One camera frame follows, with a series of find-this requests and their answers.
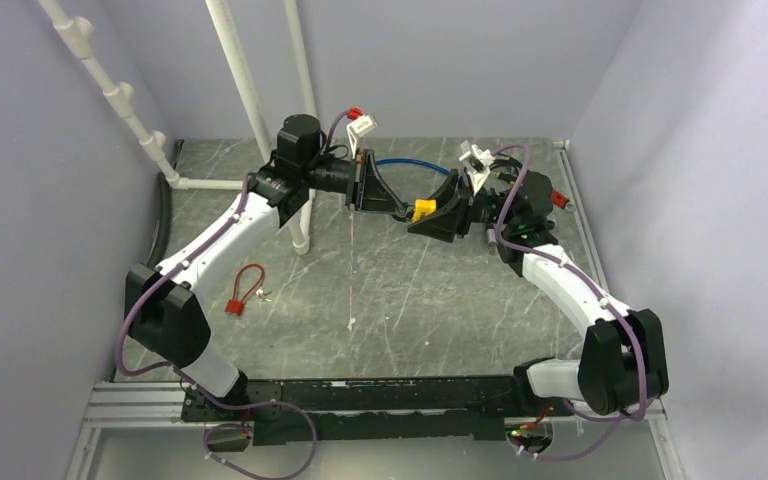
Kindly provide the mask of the yellow padlock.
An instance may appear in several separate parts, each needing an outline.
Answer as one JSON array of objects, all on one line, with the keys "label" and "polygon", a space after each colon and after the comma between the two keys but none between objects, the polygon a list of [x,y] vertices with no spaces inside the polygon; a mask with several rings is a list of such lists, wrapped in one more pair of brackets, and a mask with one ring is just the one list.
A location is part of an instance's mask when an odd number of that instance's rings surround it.
[{"label": "yellow padlock", "polygon": [[416,199],[411,216],[411,222],[415,223],[422,218],[433,214],[437,210],[435,199]]}]

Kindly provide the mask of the red cable padlock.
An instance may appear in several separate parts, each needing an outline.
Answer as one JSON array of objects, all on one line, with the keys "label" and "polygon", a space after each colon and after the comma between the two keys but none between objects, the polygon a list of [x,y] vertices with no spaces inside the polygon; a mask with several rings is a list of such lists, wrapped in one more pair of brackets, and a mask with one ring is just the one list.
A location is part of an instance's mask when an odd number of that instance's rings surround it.
[{"label": "red cable padlock", "polygon": [[[246,289],[242,288],[242,279],[248,273],[257,273],[254,282]],[[234,276],[232,293],[224,307],[224,312],[232,316],[242,316],[247,302],[252,296],[257,296],[257,292],[262,290],[266,277],[266,271],[261,264],[249,263],[237,271]]]}]

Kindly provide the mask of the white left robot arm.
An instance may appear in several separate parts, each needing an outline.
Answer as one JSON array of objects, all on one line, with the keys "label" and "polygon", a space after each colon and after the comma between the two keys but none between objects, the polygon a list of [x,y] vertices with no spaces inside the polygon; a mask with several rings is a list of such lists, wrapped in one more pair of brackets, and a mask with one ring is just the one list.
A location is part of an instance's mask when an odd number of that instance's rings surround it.
[{"label": "white left robot arm", "polygon": [[208,407],[224,420],[239,417],[249,401],[248,379],[213,339],[200,299],[227,278],[242,258],[297,216],[312,190],[343,195],[356,211],[399,221],[408,205],[386,185],[374,154],[359,140],[378,123],[353,108],[344,112],[349,145],[344,158],[331,150],[320,121],[309,114],[285,119],[267,163],[243,177],[240,193],[185,248],[155,267],[135,265],[126,277],[126,316],[115,347],[119,373],[131,376],[123,353],[131,338],[161,357],[208,396]]}]

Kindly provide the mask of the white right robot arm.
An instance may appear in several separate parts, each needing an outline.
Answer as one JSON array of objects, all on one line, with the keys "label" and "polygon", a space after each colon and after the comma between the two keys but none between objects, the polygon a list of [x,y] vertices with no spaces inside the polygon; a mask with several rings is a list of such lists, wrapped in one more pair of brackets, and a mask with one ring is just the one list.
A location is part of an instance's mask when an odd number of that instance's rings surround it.
[{"label": "white right robot arm", "polygon": [[473,223],[490,227],[500,260],[540,289],[583,339],[577,360],[544,357],[514,369],[511,401],[534,415],[550,398],[584,402],[597,414],[634,416],[669,389],[663,330],[650,309],[634,310],[579,268],[552,233],[553,185],[540,173],[521,174],[505,191],[472,190],[451,172],[428,199],[409,209],[408,230],[451,242]]}]

